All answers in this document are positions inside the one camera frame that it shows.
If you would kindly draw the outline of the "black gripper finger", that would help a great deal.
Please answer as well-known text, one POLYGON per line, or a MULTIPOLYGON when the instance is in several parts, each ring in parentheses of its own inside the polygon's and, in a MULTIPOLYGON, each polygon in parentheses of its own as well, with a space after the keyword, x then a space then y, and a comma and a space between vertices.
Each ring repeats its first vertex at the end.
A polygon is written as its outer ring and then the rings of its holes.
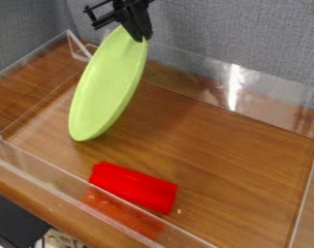
POLYGON ((154 36, 154 28, 148 8, 150 1, 136 1, 136 3, 134 4, 134 18, 140 40, 150 40, 154 36))
POLYGON ((122 20, 123 26, 126 27, 134 39, 142 43, 143 42, 143 32, 140 28, 142 16, 139 11, 134 8, 126 8, 123 10, 122 16, 123 16, 123 20, 122 20))

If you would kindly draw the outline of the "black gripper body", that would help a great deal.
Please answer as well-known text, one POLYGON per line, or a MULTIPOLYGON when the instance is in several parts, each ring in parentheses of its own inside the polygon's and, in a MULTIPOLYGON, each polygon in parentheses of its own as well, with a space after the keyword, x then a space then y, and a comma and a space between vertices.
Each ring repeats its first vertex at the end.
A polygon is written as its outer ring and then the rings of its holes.
POLYGON ((101 29, 101 27, 107 26, 112 22, 122 23, 123 20, 123 10, 126 8, 132 8, 136 1, 150 1, 150 5, 155 0, 104 0, 101 3, 91 7, 89 5, 85 6, 84 13, 89 16, 92 20, 92 25, 96 29, 101 29), (112 4, 113 10, 103 15, 101 17, 97 17, 95 14, 95 10, 108 3, 112 4))

